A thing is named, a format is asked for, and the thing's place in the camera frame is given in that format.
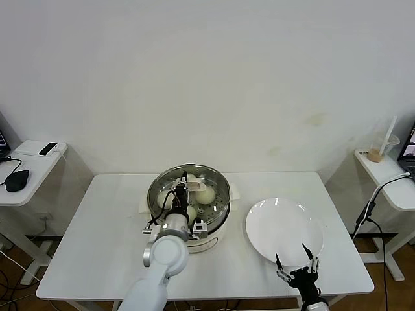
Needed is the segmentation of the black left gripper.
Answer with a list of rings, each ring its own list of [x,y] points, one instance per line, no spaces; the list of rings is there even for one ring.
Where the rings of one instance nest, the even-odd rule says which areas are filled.
[[[188,182],[188,173],[186,170],[182,172],[178,183],[176,185],[176,194],[172,201],[171,212],[176,214],[181,214],[183,216],[188,216],[187,208],[189,206],[188,195],[187,195],[187,182]]]

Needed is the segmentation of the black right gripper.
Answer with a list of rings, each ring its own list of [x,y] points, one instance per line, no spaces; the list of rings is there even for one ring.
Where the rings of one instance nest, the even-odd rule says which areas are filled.
[[[318,267],[320,259],[313,255],[311,250],[302,243],[302,247],[309,258],[308,267],[299,268],[291,271],[289,274],[283,269],[283,265],[276,253],[276,274],[285,282],[289,282],[289,286],[296,288],[300,292],[303,303],[317,303],[320,297],[319,291],[315,285],[318,279]]]

